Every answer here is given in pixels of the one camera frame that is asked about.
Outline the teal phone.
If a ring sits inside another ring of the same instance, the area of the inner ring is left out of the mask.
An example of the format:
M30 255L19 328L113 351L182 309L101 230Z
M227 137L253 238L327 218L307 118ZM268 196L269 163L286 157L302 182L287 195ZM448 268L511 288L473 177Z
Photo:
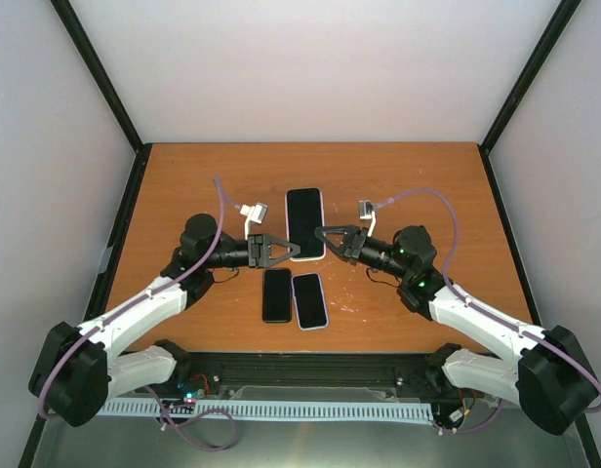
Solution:
M289 190L285 196L288 241L300 247L292 261L310 261L325 256L325 246L315 235L324 223L323 197L316 187Z

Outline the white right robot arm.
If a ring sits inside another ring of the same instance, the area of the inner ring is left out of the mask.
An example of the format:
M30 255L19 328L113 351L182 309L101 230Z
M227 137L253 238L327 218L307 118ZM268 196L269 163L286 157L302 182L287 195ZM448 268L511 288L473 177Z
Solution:
M563 434L582 414L601 410L601 383L569 330L548 331L474 298L433 265L436 250L423 226L408 226L392 243L358 226L318 227L315 236L339 259L362 263L399 280L406 308L461 332L490 356L457 348L440 369L458 388L512 403L540 429Z

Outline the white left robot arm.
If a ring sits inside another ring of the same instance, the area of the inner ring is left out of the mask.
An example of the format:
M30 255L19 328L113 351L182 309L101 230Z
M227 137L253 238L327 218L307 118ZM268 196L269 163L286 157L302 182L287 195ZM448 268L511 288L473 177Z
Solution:
M192 216L170 263L142 292L78 326L61 322L50 329L28 383L39 414L78 427L107 401L143 386L184 390L191 368L180 347L168 340L135 353L128 347L198 302L213 285L215 269L265 269L300 251L268 234L234 239L211 215Z

